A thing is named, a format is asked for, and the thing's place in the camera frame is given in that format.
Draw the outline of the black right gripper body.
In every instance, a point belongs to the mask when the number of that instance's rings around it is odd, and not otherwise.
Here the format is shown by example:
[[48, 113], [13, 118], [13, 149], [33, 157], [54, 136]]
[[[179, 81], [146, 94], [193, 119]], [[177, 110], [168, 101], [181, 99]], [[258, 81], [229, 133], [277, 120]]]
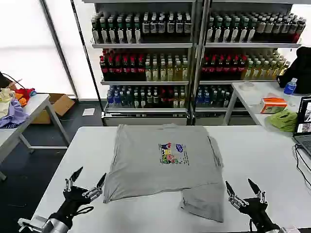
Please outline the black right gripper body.
[[240, 207], [240, 212], [249, 215], [252, 223], [255, 225], [257, 232], [269, 232], [280, 230], [280, 227], [273, 223], [266, 213], [268, 204], [261, 203], [257, 197], [244, 199], [248, 204]]

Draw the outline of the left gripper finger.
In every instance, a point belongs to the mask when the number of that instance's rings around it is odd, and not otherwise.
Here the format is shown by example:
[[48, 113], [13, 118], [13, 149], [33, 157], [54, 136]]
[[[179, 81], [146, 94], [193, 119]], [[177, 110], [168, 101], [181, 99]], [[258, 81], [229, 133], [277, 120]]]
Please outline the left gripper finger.
[[77, 191], [77, 190], [82, 189], [80, 187], [74, 186], [74, 183], [78, 179], [82, 170], [83, 170], [83, 166], [80, 167], [77, 171], [73, 172], [73, 174], [70, 176], [69, 179], [65, 179], [66, 186], [64, 188], [64, 192], [71, 192], [71, 191]]
[[106, 173], [100, 178], [97, 185], [92, 188], [91, 190], [88, 190], [82, 194], [83, 197], [86, 199], [89, 199], [90, 201], [94, 201], [96, 198], [98, 198], [103, 193], [103, 186], [106, 178]]

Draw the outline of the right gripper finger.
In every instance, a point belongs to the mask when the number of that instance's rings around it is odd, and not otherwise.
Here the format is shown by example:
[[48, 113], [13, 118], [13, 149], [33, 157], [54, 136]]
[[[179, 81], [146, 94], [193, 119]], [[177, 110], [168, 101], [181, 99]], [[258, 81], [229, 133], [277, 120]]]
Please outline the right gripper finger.
[[228, 193], [228, 201], [231, 203], [232, 206], [234, 206], [237, 210], [241, 210], [242, 208], [245, 208], [248, 206], [248, 203], [240, 199], [235, 192], [233, 191], [233, 188], [231, 185], [228, 183], [228, 181], [225, 182], [226, 185], [226, 190]]
[[266, 192], [262, 191], [259, 186], [254, 183], [251, 179], [248, 179], [251, 189], [253, 190], [256, 197], [259, 199], [260, 203], [267, 203]]

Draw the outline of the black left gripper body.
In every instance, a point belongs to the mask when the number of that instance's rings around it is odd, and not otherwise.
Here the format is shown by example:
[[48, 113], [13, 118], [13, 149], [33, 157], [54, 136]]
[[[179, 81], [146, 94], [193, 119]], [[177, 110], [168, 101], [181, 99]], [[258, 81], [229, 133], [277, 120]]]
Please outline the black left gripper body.
[[86, 198], [82, 194], [87, 190], [84, 188], [73, 186], [69, 191], [63, 191], [65, 201], [56, 213], [51, 214], [51, 219], [59, 220], [65, 225], [72, 225], [72, 220], [78, 209], [91, 203], [90, 198]]

